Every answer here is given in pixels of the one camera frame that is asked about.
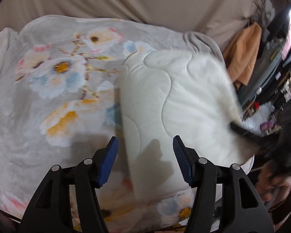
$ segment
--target orange cloth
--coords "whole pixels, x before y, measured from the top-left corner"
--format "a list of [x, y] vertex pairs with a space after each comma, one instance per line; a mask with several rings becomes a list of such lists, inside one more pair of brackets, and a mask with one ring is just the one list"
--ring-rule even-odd
[[249, 83], [255, 68], [261, 35], [261, 27], [254, 22], [238, 32], [223, 53], [228, 74], [237, 89], [241, 84]]

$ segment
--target white quilt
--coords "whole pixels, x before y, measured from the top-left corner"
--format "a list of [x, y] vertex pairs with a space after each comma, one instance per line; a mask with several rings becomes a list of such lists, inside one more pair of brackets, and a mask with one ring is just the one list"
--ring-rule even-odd
[[239, 108], [226, 69], [214, 56], [180, 50], [132, 54], [122, 67], [120, 92], [129, 172], [139, 200], [188, 188], [172, 149], [175, 135], [220, 166], [242, 165], [256, 150], [228, 127], [231, 121], [241, 124]]

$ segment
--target beige curtain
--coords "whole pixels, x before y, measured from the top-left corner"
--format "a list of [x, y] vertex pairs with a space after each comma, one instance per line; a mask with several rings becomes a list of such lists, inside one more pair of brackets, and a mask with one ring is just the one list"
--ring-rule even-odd
[[130, 19], [185, 32], [199, 31], [224, 49], [255, 12], [255, 0], [3, 0], [0, 31], [20, 31], [44, 15]]

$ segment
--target white cable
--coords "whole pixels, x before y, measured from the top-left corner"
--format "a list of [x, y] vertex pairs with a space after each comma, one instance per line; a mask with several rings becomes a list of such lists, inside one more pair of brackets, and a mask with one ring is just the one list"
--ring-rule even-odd
[[246, 113], [246, 111], [251, 107], [251, 105], [255, 102], [255, 99], [257, 98], [257, 94], [255, 94], [255, 97], [253, 98], [252, 102], [249, 104], [249, 106], [239, 115], [242, 116]]

